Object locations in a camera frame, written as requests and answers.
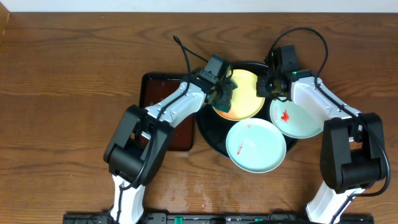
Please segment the green scouring sponge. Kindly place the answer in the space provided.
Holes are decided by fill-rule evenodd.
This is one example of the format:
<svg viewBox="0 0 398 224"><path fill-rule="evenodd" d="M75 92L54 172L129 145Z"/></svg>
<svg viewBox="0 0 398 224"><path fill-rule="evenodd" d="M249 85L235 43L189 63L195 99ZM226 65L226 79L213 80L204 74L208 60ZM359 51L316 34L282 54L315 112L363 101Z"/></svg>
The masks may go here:
<svg viewBox="0 0 398 224"><path fill-rule="evenodd" d="M224 80L218 88L213 107L222 112L228 113L231 109L233 90L238 86L232 79Z"/></svg>

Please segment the yellow plate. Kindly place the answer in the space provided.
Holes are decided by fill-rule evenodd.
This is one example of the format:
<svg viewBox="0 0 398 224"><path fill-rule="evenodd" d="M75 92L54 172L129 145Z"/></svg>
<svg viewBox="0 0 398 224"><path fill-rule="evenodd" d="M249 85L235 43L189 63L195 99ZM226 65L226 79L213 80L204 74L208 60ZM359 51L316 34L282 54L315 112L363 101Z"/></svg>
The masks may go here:
<svg viewBox="0 0 398 224"><path fill-rule="evenodd" d="M233 90L231 108L225 113L213 108L218 115L231 121L240 121L253 117L264 105L265 98L257 96L257 76L243 69L234 69L231 80L237 84Z"/></svg>

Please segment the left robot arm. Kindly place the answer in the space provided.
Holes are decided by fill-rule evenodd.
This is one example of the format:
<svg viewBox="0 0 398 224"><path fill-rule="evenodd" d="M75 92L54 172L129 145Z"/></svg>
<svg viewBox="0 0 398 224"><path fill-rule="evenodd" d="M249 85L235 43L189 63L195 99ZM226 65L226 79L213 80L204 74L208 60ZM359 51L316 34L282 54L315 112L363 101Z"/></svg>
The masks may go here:
<svg viewBox="0 0 398 224"><path fill-rule="evenodd" d="M103 159L113 176L115 199L110 211L114 223L137 223L144 213L146 185L159 171L174 129L204 105L229 103L235 84L227 70L189 74L162 101L124 112Z"/></svg>

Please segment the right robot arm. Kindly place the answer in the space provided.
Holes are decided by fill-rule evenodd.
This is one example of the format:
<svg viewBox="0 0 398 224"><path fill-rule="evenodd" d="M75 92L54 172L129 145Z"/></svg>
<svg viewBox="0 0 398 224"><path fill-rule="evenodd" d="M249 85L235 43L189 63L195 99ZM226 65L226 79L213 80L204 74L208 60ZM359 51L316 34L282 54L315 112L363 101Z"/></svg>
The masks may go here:
<svg viewBox="0 0 398 224"><path fill-rule="evenodd" d="M312 223L337 223L358 197L383 194L391 181L381 118L348 106L322 82L303 70L296 59L264 59L257 93L273 100L291 101L323 128L320 171L323 183L306 206Z"/></svg>

